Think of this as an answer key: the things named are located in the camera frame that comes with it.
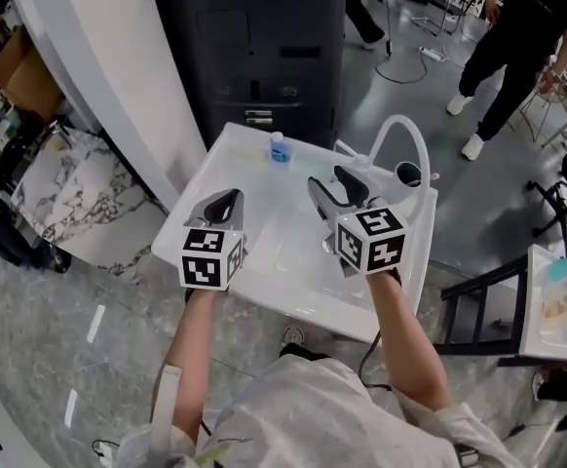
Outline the white ceramic sink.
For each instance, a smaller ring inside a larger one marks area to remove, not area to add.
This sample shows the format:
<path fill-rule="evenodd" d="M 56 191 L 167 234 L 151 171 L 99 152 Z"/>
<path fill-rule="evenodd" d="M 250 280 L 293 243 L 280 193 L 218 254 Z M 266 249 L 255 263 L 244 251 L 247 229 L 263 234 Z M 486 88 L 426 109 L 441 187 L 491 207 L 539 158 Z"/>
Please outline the white ceramic sink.
<path fill-rule="evenodd" d="M 406 199 L 392 199 L 393 173 L 373 165 L 362 169 L 346 153 L 299 140 L 289 144 L 292 156 L 304 151 L 352 169 L 380 189 L 390 208 L 406 220 L 417 201 L 417 188 Z M 244 193 L 246 256 L 226 292 L 294 319 L 371 341 L 378 331 L 366 277 L 346 277 L 338 258 L 322 242 L 330 233 L 310 198 L 307 181 L 317 178 L 340 203 L 348 205 L 343 185 L 330 175 L 303 175 L 271 160 L 269 136 L 249 127 L 227 124 L 192 177 L 153 242 L 155 256 L 175 266 L 180 277 L 180 241 L 185 222 L 200 202 L 214 193 L 237 188 Z M 431 188 L 417 220 L 407 220 L 400 264 L 394 268 L 412 307 L 424 285 L 432 242 L 437 193 Z"/>
<path fill-rule="evenodd" d="M 520 356 L 567 361 L 567 279 L 548 279 L 549 266 L 559 259 L 537 245 L 528 250 Z"/>

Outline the person's left forearm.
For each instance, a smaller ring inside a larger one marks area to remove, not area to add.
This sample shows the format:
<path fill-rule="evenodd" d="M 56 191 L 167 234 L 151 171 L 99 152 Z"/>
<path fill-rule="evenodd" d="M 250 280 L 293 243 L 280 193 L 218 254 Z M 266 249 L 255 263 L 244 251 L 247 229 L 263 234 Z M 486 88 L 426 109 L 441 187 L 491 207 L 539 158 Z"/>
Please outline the person's left forearm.
<path fill-rule="evenodd" d="M 216 291 L 195 290 L 178 323 L 165 365 L 181 370 L 172 425 L 197 443 L 208 395 Z"/>

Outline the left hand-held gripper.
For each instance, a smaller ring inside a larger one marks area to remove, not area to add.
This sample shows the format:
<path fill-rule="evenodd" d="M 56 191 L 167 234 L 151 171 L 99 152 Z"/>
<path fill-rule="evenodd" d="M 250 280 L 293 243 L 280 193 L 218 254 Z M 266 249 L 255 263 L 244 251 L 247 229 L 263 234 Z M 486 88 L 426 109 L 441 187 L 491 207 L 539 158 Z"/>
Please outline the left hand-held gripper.
<path fill-rule="evenodd" d="M 180 285 L 227 291 L 246 256 L 243 225 L 244 193 L 240 189 L 223 190 L 200 202 L 196 216 L 182 228 Z"/>

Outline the large black cabinet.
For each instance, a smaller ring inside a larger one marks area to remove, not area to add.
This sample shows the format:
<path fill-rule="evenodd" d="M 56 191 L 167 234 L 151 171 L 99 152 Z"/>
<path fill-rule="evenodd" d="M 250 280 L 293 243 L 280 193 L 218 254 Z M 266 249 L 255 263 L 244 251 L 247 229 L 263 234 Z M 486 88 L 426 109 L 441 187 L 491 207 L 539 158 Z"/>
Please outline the large black cabinet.
<path fill-rule="evenodd" d="M 336 138 L 346 0 L 155 0 L 202 139 L 228 123 Z"/>

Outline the person's white shirt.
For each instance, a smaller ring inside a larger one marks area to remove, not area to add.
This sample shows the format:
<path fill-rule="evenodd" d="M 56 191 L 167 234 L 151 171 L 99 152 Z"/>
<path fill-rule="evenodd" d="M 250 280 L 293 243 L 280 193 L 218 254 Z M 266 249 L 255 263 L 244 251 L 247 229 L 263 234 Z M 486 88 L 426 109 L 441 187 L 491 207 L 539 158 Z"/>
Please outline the person's white shirt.
<path fill-rule="evenodd" d="M 125 438 L 117 468 L 523 468 L 465 403 L 432 411 L 395 395 L 413 423 L 376 405 L 334 359 L 285 355 L 218 416 L 201 449 L 173 427 L 155 452 L 151 427 Z"/>

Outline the blue liquid bottle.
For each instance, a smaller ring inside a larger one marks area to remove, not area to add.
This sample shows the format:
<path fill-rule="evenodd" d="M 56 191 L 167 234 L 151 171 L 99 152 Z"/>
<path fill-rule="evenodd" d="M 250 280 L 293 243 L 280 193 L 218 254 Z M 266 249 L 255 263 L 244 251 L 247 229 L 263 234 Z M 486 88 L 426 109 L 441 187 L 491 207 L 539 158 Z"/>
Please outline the blue liquid bottle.
<path fill-rule="evenodd" d="M 288 140 L 282 132 L 272 132 L 270 136 L 271 160 L 286 165 L 290 161 L 291 153 Z"/>

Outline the person's right forearm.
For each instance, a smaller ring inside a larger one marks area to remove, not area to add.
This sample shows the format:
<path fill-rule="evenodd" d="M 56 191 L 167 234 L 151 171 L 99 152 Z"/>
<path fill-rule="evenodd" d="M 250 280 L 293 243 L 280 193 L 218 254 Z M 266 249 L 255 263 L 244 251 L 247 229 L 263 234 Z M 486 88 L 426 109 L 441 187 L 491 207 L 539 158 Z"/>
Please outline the person's right forearm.
<path fill-rule="evenodd" d="M 368 275 L 366 280 L 391 385 L 429 410 L 453 406 L 445 367 L 411 311 L 399 282 L 386 271 Z"/>

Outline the large cardboard box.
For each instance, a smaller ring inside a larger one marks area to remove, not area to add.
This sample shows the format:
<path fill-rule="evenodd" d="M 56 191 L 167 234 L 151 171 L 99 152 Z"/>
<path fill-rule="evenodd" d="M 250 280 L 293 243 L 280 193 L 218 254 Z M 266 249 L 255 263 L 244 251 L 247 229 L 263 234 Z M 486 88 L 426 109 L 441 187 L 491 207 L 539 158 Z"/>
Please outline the large cardboard box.
<path fill-rule="evenodd" d="M 19 26 L 0 52 L 0 93 L 20 110 L 36 113 L 45 125 L 64 101 L 26 28 Z"/>

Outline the black sink stand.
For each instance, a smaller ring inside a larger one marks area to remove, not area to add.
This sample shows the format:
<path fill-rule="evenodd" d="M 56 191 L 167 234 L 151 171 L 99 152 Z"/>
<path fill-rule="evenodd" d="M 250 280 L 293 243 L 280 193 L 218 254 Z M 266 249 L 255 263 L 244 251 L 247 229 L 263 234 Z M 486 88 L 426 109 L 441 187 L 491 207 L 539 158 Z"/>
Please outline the black sink stand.
<path fill-rule="evenodd" d="M 525 368 L 537 361 L 524 357 L 523 336 L 528 255 L 443 290 L 445 314 L 435 350 L 442 356 L 497 357 L 500 368 Z"/>

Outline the marble pattern table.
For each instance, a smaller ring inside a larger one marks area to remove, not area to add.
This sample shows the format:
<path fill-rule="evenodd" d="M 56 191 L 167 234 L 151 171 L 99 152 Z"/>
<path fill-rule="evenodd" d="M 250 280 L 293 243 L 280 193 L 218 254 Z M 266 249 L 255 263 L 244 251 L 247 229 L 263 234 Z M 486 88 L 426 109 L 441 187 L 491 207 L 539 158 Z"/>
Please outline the marble pattern table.
<path fill-rule="evenodd" d="M 54 124 L 11 203 L 44 240 L 136 283 L 166 216 L 99 136 Z"/>

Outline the white faucet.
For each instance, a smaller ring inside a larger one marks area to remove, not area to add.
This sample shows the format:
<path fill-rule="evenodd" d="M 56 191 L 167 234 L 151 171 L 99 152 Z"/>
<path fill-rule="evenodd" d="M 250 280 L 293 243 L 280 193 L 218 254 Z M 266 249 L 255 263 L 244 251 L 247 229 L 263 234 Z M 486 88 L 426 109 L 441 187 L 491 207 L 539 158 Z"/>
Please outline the white faucet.
<path fill-rule="evenodd" d="M 369 169 L 373 165 L 374 160 L 385 141 L 388 131 L 394 124 L 402 125 L 408 131 L 416 146 L 420 163 L 421 177 L 420 184 L 417 187 L 417 201 L 414 208 L 406 218 L 406 220 L 412 224 L 417 220 L 425 206 L 426 194 L 430 189 L 431 183 L 431 168 L 427 145 L 418 127 L 408 117 L 401 114 L 395 114 L 388 117 L 379 129 L 377 137 L 375 138 L 374 144 L 372 145 L 368 155 L 355 152 L 349 145 L 340 139 L 335 141 L 334 147 L 341 147 L 343 150 L 347 151 L 352 157 L 353 163 L 358 167 L 362 169 Z"/>

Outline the grey-blue cup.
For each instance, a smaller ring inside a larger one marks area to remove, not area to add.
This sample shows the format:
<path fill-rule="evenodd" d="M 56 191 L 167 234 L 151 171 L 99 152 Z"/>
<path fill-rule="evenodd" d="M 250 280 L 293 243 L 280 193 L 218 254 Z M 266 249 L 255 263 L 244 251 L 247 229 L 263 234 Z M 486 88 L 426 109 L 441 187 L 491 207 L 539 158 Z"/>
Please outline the grey-blue cup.
<path fill-rule="evenodd" d="M 408 198 L 421 184 L 421 170 L 411 162 L 399 163 L 393 173 L 392 199 L 399 203 Z"/>

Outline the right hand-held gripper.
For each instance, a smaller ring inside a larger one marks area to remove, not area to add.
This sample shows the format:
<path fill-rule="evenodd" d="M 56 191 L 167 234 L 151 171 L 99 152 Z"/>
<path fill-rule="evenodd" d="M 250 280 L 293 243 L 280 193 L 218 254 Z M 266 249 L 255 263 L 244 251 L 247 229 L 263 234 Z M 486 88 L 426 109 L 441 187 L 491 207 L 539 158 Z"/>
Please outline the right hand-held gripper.
<path fill-rule="evenodd" d="M 333 172 L 345 189 L 348 205 L 338 202 L 313 176 L 308 178 L 307 189 L 329 227 L 330 233 L 324 240 L 333 245 L 332 254 L 338 258 L 345 276 L 396 268 L 404 249 L 406 220 L 388 206 L 373 181 L 342 166 L 335 166 Z"/>

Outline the person's black trousers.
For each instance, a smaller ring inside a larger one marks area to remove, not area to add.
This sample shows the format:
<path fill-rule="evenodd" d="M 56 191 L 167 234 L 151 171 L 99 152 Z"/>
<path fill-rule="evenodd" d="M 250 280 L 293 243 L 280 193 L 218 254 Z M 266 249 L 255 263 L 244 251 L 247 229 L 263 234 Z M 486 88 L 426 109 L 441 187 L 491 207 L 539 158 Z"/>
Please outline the person's black trousers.
<path fill-rule="evenodd" d="M 293 342 L 286 344 L 280 352 L 280 358 L 287 355 L 299 357 L 310 362 L 330 359 L 330 356 L 327 354 L 310 351 L 307 348 Z"/>

